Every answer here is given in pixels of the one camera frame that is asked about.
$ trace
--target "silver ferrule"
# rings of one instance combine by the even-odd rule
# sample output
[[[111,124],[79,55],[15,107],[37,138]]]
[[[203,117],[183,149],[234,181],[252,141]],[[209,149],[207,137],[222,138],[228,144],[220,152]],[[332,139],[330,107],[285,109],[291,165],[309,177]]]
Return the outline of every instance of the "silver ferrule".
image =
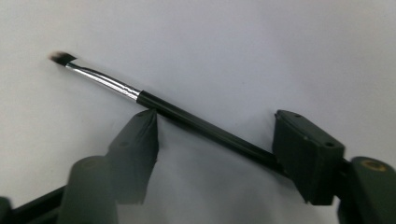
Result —
[[[79,59],[75,59],[72,62],[66,65],[66,68],[71,69],[84,77],[87,77],[93,81],[96,81],[106,87],[110,88],[111,90],[117,91],[122,95],[125,95],[133,100],[137,100],[137,97],[140,94],[140,90],[129,86],[121,81],[116,80],[113,77],[95,71],[88,66],[82,65],[82,61]]]

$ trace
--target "black bristles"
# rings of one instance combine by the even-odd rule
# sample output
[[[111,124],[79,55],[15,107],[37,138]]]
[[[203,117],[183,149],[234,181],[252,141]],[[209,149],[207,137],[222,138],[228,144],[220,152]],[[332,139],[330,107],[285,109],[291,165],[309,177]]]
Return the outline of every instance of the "black bristles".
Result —
[[[66,66],[68,63],[71,61],[75,60],[76,57],[73,57],[72,55],[65,53],[65,52],[55,52],[49,56],[49,59],[54,61],[55,63],[58,63],[62,66]]]

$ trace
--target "screw hole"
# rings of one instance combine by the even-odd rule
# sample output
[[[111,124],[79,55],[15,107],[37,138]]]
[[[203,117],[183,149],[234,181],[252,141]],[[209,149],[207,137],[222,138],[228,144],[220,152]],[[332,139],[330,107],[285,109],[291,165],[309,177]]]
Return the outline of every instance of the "screw hole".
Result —
[[[121,142],[119,144],[120,147],[128,147],[129,143],[128,142]]]
[[[374,171],[384,172],[387,170],[387,167],[385,167],[383,164],[376,162],[376,161],[366,160],[366,161],[362,161],[361,164],[363,166],[365,166],[366,168],[369,168]]]
[[[330,143],[330,142],[327,142],[327,143],[325,143],[324,144],[326,147],[334,147],[334,144],[333,143]]]

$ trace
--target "brush handle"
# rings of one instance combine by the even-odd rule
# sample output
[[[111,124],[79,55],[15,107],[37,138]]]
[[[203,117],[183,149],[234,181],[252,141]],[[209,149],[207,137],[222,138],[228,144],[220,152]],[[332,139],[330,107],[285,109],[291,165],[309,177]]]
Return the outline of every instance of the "brush handle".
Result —
[[[256,147],[249,142],[228,133],[221,128],[195,117],[194,115],[171,105],[164,100],[146,92],[141,91],[137,97],[137,103],[147,108],[157,109],[157,112],[171,120],[178,121],[181,124],[188,126],[196,132],[206,136],[228,148],[234,152],[255,161],[265,167],[287,176],[281,165],[276,161],[276,157],[259,147]]]

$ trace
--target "black plastic part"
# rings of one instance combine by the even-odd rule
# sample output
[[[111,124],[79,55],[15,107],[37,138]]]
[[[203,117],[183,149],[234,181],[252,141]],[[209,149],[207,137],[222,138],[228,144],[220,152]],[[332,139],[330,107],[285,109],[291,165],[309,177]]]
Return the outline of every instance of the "black plastic part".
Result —
[[[58,219],[59,208],[55,208],[48,213],[37,217],[29,222],[29,224],[55,224]]]
[[[187,127],[195,130],[196,132],[206,136],[216,142],[232,149],[234,152],[255,161],[281,175],[287,176],[283,172],[283,168],[276,161],[276,157],[259,147],[256,147],[249,142],[228,133],[221,128],[195,117],[194,115],[171,105],[164,100],[151,95],[146,91],[140,92],[137,102],[147,108],[155,108],[158,113],[177,121]]]
[[[348,182],[362,223],[396,223],[396,174],[391,166],[371,158],[354,158]]]
[[[344,146],[301,115],[278,110],[273,151],[307,202],[330,205]]]
[[[76,162],[57,223],[115,224],[117,218],[107,159],[95,156]]]
[[[53,211],[57,211],[61,204],[62,197],[64,195],[64,187],[56,189],[46,195],[41,196],[34,201],[24,204],[14,210],[14,219],[16,223],[28,223],[37,220],[40,217],[53,214],[54,219],[56,218]]]
[[[106,155],[118,203],[143,203],[158,150],[157,112],[151,109],[136,114]]]
[[[12,210],[11,204],[7,198],[0,198],[0,223],[12,223]]]
[[[363,223],[361,212],[355,202],[341,201],[337,210],[337,216],[340,224]]]

